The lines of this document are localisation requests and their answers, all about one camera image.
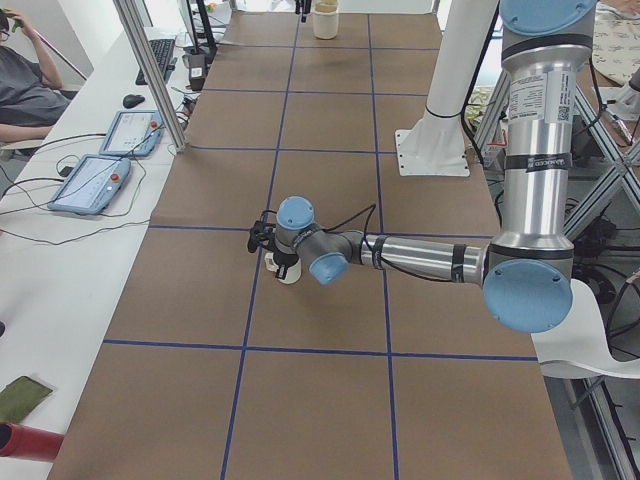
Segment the green object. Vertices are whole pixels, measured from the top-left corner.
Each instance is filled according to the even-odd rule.
[[[4,12],[4,14],[7,16],[7,18],[13,18],[15,17],[15,15],[13,13],[9,13],[6,10],[2,10]],[[13,21],[13,28],[11,29],[11,33],[16,33],[16,30],[18,28],[22,28],[22,22],[20,20],[14,20]]]
[[[0,392],[0,422],[20,423],[53,390],[29,377],[20,377]]]

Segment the red cylinder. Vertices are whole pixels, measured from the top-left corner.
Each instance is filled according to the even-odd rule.
[[[64,435],[37,428],[0,423],[0,457],[53,462]]]

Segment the tablet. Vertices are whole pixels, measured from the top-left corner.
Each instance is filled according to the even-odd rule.
[[[65,179],[51,201],[50,210],[95,215],[115,197],[127,179],[128,158],[85,155]]]
[[[149,155],[158,143],[162,129],[162,117],[157,110],[121,110],[109,127],[100,147],[100,155],[137,156]]]

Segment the white cup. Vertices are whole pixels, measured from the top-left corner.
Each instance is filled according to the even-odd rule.
[[[268,252],[264,256],[264,263],[267,267],[267,270],[269,270],[270,272],[278,271],[278,265],[273,261],[273,252]],[[287,275],[283,279],[278,280],[280,280],[280,282],[284,283],[285,285],[290,285],[292,283],[296,283],[300,279],[301,275],[302,264],[300,260],[298,260],[298,262],[293,267],[289,267],[289,269],[287,270]]]
[[[338,34],[338,11],[313,11],[313,34],[316,38],[330,40]]]

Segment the white chair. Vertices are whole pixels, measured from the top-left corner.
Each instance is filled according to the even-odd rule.
[[[542,374],[554,378],[640,378],[640,359],[619,362],[611,356],[604,322],[589,286],[571,280],[573,306],[557,327],[531,335]]]
[[[10,160],[16,150],[29,150],[42,145],[42,140],[23,140],[21,142],[0,144],[0,160]]]

